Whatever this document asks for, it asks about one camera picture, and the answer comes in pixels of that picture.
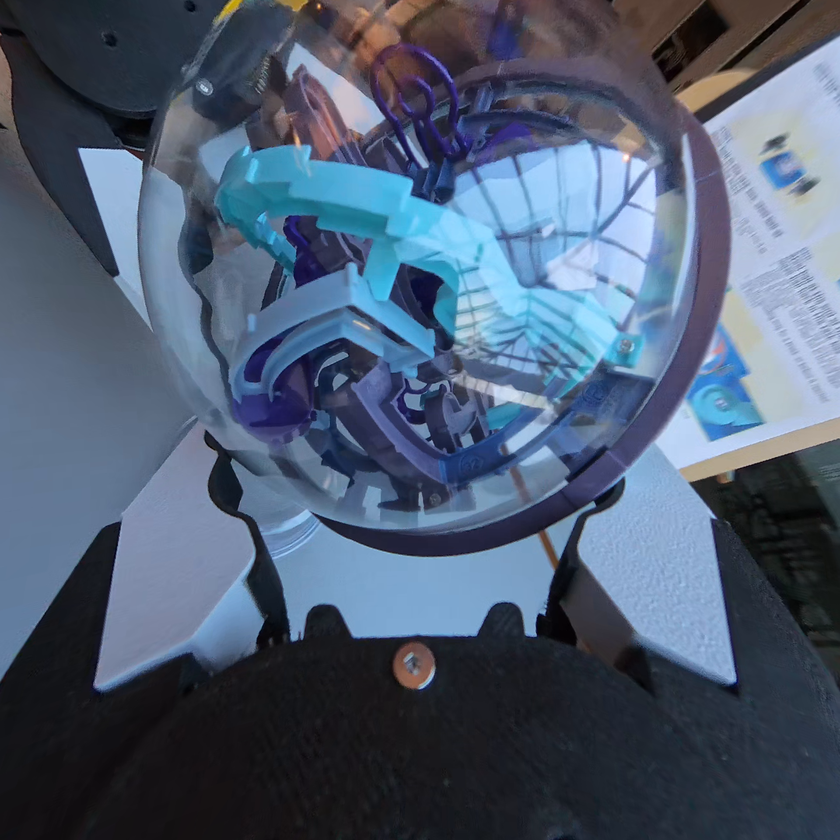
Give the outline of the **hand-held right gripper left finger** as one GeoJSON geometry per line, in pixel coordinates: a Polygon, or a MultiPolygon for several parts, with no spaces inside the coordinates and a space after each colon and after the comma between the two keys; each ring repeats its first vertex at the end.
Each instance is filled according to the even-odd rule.
{"type": "Polygon", "coordinates": [[[280,578],[239,491],[228,457],[192,427],[125,509],[96,690],[184,655],[218,672],[251,655],[262,630],[288,639],[280,578]]]}

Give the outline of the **clear plastic ball stand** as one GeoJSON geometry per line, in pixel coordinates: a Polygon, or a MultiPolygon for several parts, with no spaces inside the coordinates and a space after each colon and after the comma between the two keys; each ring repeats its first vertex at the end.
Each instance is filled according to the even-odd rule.
{"type": "Polygon", "coordinates": [[[299,550],[321,527],[320,520],[309,510],[294,504],[270,508],[254,519],[273,560],[299,550]]]}

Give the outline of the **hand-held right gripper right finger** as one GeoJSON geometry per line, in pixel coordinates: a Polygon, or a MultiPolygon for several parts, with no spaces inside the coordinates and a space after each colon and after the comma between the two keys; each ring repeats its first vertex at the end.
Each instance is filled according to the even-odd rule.
{"type": "Polygon", "coordinates": [[[657,446],[618,490],[547,529],[559,593],[542,613],[556,604],[566,646],[609,667],[638,652],[734,686],[711,511],[657,446]]]}

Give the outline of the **clear maze ball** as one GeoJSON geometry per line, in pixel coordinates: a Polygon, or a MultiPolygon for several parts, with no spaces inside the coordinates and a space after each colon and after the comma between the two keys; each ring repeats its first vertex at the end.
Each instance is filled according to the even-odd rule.
{"type": "Polygon", "coordinates": [[[230,2],[161,106],[140,273],[223,451],[378,550],[494,549],[687,395],[714,143],[608,2],[230,2]]]}

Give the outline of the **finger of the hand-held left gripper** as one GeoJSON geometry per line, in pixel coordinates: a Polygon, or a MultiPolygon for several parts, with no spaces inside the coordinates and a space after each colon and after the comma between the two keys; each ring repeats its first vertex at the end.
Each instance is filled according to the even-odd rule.
{"type": "Polygon", "coordinates": [[[145,310],[138,217],[142,163],[106,116],[38,58],[12,58],[19,142],[41,185],[135,310],[145,310]]]}

